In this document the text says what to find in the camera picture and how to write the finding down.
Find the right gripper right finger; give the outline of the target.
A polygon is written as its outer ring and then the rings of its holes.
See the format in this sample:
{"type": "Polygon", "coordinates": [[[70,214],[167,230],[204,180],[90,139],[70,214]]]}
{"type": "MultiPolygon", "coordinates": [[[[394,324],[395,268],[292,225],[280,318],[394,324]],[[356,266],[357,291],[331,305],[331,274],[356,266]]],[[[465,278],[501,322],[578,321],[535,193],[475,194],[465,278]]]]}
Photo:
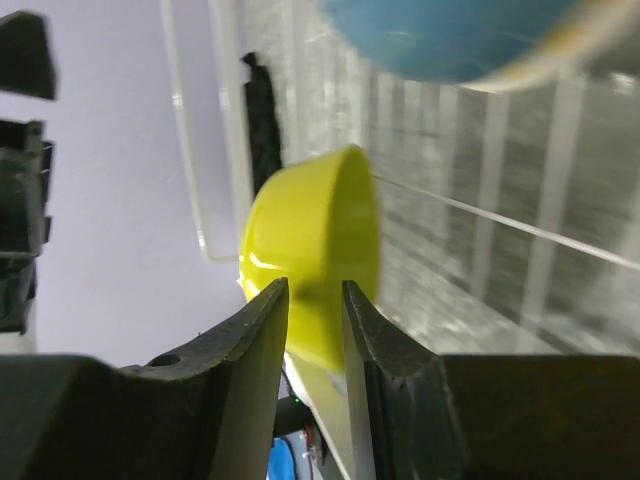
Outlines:
{"type": "Polygon", "coordinates": [[[359,479],[635,479],[639,361],[437,354],[342,286],[359,479]]]}

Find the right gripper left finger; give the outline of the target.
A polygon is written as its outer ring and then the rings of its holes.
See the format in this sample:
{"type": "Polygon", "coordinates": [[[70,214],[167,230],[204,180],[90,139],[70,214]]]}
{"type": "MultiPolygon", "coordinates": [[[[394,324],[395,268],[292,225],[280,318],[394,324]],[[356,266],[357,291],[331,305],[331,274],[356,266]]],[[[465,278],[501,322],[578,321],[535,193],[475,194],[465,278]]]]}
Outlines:
{"type": "Polygon", "coordinates": [[[278,279],[143,366],[76,355],[1,359],[5,479],[262,479],[289,304],[278,279]]]}

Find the lime green bowl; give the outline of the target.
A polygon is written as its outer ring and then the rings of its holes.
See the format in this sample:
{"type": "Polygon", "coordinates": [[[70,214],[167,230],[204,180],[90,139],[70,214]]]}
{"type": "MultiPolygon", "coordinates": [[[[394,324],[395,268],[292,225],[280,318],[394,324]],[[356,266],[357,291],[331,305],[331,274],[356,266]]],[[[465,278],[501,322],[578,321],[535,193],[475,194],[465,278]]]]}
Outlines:
{"type": "Polygon", "coordinates": [[[289,286],[285,349],[343,373],[342,284],[376,301],[380,214],[370,162],[357,145],[279,170],[251,207],[239,256],[239,283],[252,300],[273,280],[289,286]]]}

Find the white wire dish rack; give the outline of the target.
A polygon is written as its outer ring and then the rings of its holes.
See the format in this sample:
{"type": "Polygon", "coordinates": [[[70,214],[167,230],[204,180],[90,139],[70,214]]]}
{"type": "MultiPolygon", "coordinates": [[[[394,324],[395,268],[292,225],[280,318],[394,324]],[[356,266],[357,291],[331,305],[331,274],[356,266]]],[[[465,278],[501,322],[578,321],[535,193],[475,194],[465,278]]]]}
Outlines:
{"type": "Polygon", "coordinates": [[[286,168],[347,145],[379,202],[374,304],[439,352],[639,352],[639,23],[539,86],[409,80],[319,1],[164,1],[203,256],[239,270],[254,195],[244,84],[271,75],[286,168]]]}

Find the dark blue bowl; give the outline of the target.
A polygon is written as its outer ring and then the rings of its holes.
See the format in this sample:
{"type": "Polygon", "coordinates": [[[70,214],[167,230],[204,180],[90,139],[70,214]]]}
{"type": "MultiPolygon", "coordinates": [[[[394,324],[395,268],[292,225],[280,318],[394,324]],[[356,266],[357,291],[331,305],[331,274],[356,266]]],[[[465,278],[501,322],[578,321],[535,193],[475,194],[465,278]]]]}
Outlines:
{"type": "Polygon", "coordinates": [[[334,0],[320,10],[381,70],[461,84],[531,50],[577,5],[562,0],[334,0]]]}

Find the patterned white blue bowl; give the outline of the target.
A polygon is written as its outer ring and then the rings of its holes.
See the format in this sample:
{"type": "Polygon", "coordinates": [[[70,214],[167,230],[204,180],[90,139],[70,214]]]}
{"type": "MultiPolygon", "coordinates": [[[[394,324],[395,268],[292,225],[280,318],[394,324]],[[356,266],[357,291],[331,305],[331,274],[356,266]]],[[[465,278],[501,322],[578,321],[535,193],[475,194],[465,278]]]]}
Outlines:
{"type": "Polygon", "coordinates": [[[539,86],[595,59],[638,23],[637,1],[579,1],[526,54],[461,86],[485,93],[510,93],[539,86]]]}

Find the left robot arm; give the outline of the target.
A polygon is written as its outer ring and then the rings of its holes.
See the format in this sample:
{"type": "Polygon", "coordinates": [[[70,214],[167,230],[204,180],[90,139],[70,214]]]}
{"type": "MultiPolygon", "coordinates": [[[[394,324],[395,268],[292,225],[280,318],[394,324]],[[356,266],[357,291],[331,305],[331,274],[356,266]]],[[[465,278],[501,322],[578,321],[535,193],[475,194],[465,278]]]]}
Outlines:
{"type": "MultiPolygon", "coordinates": [[[[1,91],[54,101],[57,75],[45,16],[1,18],[1,91]]],[[[40,120],[1,121],[1,353],[36,351],[36,262],[49,240],[54,144],[40,120]]]]}

